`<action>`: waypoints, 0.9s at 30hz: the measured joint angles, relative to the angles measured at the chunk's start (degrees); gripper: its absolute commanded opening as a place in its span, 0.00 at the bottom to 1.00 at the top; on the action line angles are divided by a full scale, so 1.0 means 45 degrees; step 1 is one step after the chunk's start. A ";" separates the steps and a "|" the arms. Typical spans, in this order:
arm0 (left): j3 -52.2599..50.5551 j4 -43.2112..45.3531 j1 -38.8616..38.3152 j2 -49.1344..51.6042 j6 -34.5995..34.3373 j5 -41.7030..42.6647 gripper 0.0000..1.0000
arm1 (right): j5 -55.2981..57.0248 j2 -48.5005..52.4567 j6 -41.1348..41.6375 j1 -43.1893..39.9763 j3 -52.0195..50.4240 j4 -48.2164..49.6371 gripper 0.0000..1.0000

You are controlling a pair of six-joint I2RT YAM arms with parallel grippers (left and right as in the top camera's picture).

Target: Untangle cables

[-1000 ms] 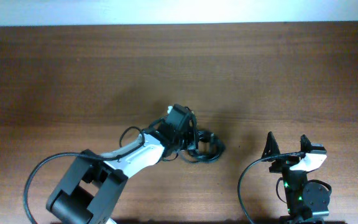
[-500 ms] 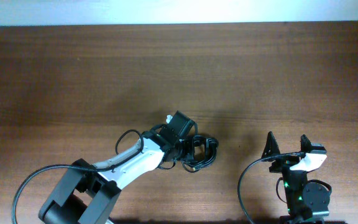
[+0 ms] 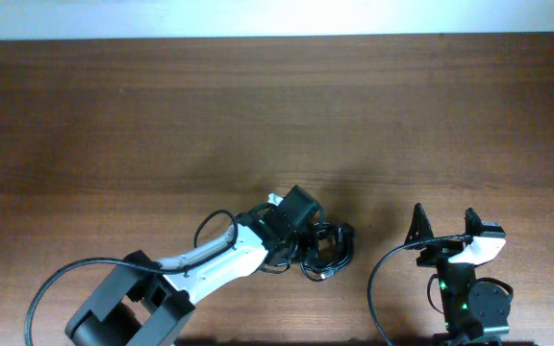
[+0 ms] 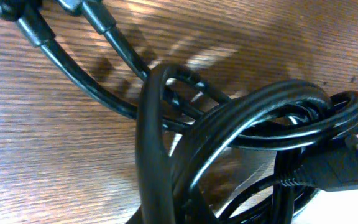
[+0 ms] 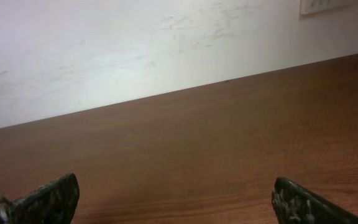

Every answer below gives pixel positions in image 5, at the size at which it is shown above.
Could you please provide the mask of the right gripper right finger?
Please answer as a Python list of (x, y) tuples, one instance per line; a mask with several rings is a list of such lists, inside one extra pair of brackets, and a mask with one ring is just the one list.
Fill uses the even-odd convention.
[(279, 224), (358, 224), (358, 216), (286, 177), (273, 186), (272, 207)]

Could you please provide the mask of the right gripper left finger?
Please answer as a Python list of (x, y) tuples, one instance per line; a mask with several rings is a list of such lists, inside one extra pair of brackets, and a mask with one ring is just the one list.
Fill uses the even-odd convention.
[(16, 200), (0, 195), (0, 224), (70, 224), (79, 198), (80, 188), (73, 173)]

